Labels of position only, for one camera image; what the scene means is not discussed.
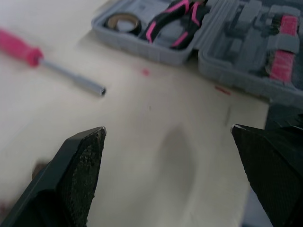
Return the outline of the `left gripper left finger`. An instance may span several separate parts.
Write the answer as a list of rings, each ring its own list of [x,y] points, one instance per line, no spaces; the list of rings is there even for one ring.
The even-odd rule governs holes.
[[[32,179],[2,227],[85,227],[95,197],[106,128],[65,140]]]

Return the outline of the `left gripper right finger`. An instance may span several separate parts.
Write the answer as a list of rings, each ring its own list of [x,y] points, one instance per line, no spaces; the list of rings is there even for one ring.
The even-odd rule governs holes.
[[[231,133],[251,188],[275,227],[303,225],[303,127],[263,130],[235,124]]]

